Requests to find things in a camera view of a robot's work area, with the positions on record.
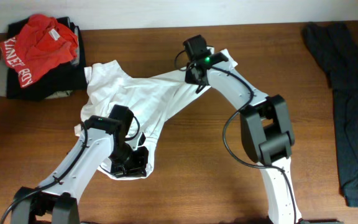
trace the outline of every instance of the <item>white background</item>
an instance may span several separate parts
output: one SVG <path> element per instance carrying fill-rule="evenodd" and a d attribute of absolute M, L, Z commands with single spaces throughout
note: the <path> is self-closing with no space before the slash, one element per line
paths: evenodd
<path fill-rule="evenodd" d="M 0 0 L 0 32 L 34 13 L 81 29 L 358 20 L 358 0 Z"/>

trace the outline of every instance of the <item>red cloth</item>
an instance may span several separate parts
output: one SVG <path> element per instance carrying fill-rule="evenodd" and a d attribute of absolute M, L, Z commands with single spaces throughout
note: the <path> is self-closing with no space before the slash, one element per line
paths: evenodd
<path fill-rule="evenodd" d="M 18 73 L 22 88 L 73 60 L 77 47 L 77 36 L 68 27 L 41 14 L 31 16 L 17 36 L 0 43 L 2 57 Z"/>

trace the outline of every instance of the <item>wooden tabletop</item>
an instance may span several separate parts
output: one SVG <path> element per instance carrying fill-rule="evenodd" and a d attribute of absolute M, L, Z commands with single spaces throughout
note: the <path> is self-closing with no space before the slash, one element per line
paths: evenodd
<path fill-rule="evenodd" d="M 239 63 L 238 72 L 288 103 L 296 138 L 292 179 L 303 218 L 358 223 L 358 208 L 346 207 L 340 195 L 332 91 L 302 42 L 304 25 L 93 30 L 83 31 L 83 38 L 87 65 L 118 60 L 132 77 L 173 70 L 181 43 L 196 34 L 217 50 L 227 48 Z M 348 25 L 358 44 L 358 22 Z M 20 187 L 35 187 L 76 143 L 73 127 L 87 100 L 85 91 L 38 103 L 0 97 L 0 217 Z M 246 223 L 266 217 L 260 171 L 237 163 L 222 143 L 223 124 L 233 112 L 223 96 L 208 90 L 165 123 L 149 178 L 115 181 L 95 173 L 80 200 L 81 219 Z M 229 128 L 228 141 L 245 159 L 238 119 Z"/>

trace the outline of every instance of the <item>white label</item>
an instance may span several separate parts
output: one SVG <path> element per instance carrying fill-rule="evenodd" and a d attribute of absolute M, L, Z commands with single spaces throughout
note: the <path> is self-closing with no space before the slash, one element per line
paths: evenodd
<path fill-rule="evenodd" d="M 60 37 L 60 35 L 58 34 L 58 32 L 55 29 L 51 29 L 49 31 L 49 34 L 54 40 L 57 40 Z"/>

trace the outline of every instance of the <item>table surface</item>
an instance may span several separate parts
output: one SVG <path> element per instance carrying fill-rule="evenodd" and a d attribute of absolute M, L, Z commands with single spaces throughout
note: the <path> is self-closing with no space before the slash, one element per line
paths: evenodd
<path fill-rule="evenodd" d="M 196 34 L 217 50 L 227 48 L 248 81 L 288 103 L 296 138 L 292 179 L 303 218 L 358 223 L 358 208 L 346 207 L 339 191 L 332 90 L 302 42 L 304 25 L 92 30 L 83 31 L 83 38 L 87 65 L 117 60 L 132 77 L 173 70 L 181 43 Z M 358 22 L 348 26 L 358 44 Z M 87 100 L 85 91 L 41 102 L 0 97 L 0 216 L 20 187 L 35 187 L 76 143 L 73 127 Z M 254 223 L 265 218 L 268 203 L 260 171 L 237 163 L 222 143 L 223 124 L 233 112 L 223 96 L 208 90 L 165 123 L 149 178 L 115 181 L 95 173 L 79 204 L 81 219 Z M 238 119 L 228 141 L 245 159 Z"/>

